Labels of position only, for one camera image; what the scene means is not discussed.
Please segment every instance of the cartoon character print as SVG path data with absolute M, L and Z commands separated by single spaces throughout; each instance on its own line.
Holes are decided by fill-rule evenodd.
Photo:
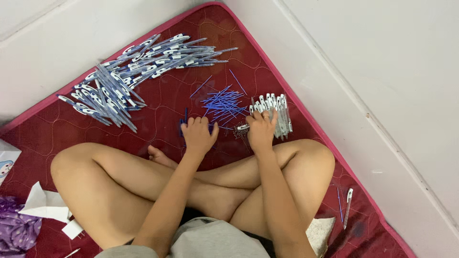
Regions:
M 10 171 L 14 162 L 11 160 L 1 161 L 0 162 L 0 184 L 5 180 L 6 175 Z

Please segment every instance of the white paper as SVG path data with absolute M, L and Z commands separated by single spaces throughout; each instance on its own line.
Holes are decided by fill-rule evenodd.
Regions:
M 70 221 L 67 226 L 65 226 L 62 231 L 70 238 L 74 239 L 76 236 L 78 236 L 82 231 L 83 228 L 78 224 L 77 220 L 74 219 Z
M 70 222 L 68 218 L 71 214 L 59 193 L 43 191 L 39 182 L 32 186 L 26 205 L 19 213 L 57 219 L 64 223 Z

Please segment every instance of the gray shirt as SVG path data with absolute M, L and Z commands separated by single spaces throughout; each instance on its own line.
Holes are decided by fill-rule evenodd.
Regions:
M 95 258 L 157 258 L 144 246 L 112 247 Z M 223 220 L 195 218 L 177 229 L 168 258 L 251 257 L 269 258 L 260 241 Z

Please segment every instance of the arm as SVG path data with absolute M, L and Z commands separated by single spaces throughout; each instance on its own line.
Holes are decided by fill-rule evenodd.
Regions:
M 272 121 L 266 111 L 262 114 L 255 111 L 252 115 L 246 118 L 250 125 L 249 142 L 258 162 L 264 213 L 276 255 L 279 258 L 316 257 L 273 151 L 277 112 L 274 111 Z
M 215 143 L 218 125 L 209 134 L 208 119 L 190 118 L 181 125 L 186 152 L 160 196 L 148 213 L 133 245 L 150 247 L 159 257 L 166 257 L 185 209 L 188 190 L 204 155 Z

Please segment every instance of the person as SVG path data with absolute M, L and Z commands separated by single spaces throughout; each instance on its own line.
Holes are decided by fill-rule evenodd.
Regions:
M 63 150 L 51 175 L 76 220 L 107 257 L 315 257 L 305 231 L 328 189 L 335 160 L 324 145 L 272 146 L 277 112 L 246 118 L 254 156 L 197 169 L 217 139 L 206 117 L 181 129 L 179 164 L 148 147 L 146 160 L 95 143 Z M 185 206 L 205 216 L 179 227 Z

